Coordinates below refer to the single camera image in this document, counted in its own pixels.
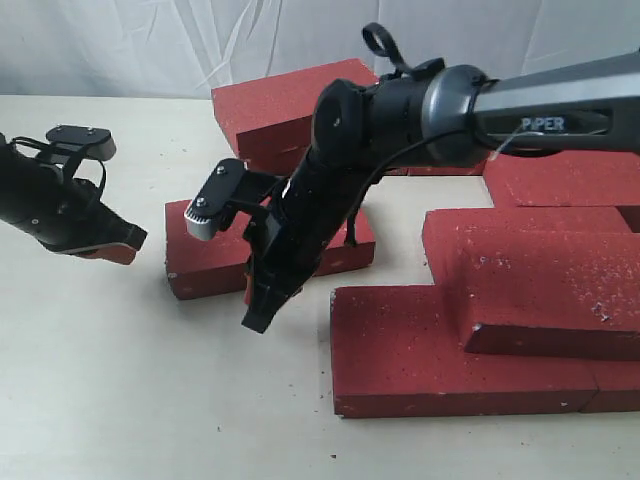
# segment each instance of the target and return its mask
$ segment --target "white backdrop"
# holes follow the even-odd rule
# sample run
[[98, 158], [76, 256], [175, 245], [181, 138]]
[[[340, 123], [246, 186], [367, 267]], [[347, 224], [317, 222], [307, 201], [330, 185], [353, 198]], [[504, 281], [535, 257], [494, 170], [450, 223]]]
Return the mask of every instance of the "white backdrop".
[[506, 77], [633, 51], [640, 2], [615, 0], [0, 0], [0, 93], [209, 96], [359, 57], [377, 20], [411, 63]]

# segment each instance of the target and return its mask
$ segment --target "white fabric curtain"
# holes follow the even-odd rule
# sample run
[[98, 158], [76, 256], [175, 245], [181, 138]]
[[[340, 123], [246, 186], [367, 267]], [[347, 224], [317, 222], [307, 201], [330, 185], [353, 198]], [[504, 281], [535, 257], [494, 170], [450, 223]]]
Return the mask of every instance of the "white fabric curtain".
[[359, 57], [376, 20], [408, 62], [508, 77], [640, 47], [616, 0], [0, 0], [0, 93], [206, 98], [213, 87]]

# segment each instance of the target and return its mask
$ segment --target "white table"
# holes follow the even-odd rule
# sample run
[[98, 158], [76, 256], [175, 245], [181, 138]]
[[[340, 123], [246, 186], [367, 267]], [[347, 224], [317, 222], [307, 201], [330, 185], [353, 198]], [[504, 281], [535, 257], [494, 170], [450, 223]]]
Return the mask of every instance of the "white table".
[[640, 476], [640, 414], [333, 415], [331, 290], [430, 283], [424, 213], [491, 206], [480, 178], [385, 179], [365, 203], [374, 265], [310, 281], [260, 336], [240, 325], [240, 294], [181, 303], [164, 276], [165, 202], [231, 155], [210, 102], [0, 97], [8, 138], [58, 123], [112, 130], [104, 200], [150, 233], [121, 267], [49, 254], [0, 225], [0, 479]]

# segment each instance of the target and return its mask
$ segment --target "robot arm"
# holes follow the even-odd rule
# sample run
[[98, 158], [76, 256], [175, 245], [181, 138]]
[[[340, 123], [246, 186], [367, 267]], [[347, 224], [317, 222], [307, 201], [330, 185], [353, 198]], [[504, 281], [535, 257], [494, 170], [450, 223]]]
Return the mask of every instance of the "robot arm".
[[640, 151], [639, 53], [496, 81], [473, 66], [446, 68], [442, 59], [410, 68], [378, 24], [363, 36], [395, 73], [371, 86], [330, 84], [316, 104], [311, 146], [290, 178], [226, 159], [185, 212], [190, 233], [205, 241], [238, 211], [252, 216], [243, 325], [257, 332], [314, 274], [345, 221], [355, 243], [355, 214], [389, 168], [468, 167], [493, 150], [526, 157]]
[[[0, 220], [31, 235], [47, 250], [83, 258], [129, 264], [147, 236], [104, 205], [103, 162], [115, 154], [108, 130], [60, 125], [47, 133], [48, 144], [0, 134]], [[38, 150], [31, 158], [18, 146]], [[103, 169], [94, 185], [74, 178], [80, 163], [94, 160]]]

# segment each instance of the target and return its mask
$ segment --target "white tabletop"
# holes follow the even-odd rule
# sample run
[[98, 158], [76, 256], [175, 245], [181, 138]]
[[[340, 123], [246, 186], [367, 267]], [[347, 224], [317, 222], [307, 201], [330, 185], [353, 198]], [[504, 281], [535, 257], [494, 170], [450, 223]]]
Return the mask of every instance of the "white tabletop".
[[491, 206], [482, 179], [386, 178], [365, 202], [374, 264], [310, 281], [260, 336], [241, 294], [179, 302], [165, 279], [164, 204], [231, 155], [210, 102], [0, 97], [7, 138], [58, 123], [113, 132], [104, 201], [149, 237], [122, 267], [0, 225], [0, 479], [640, 477], [640, 414], [333, 415], [331, 290], [431, 283], [424, 213]]

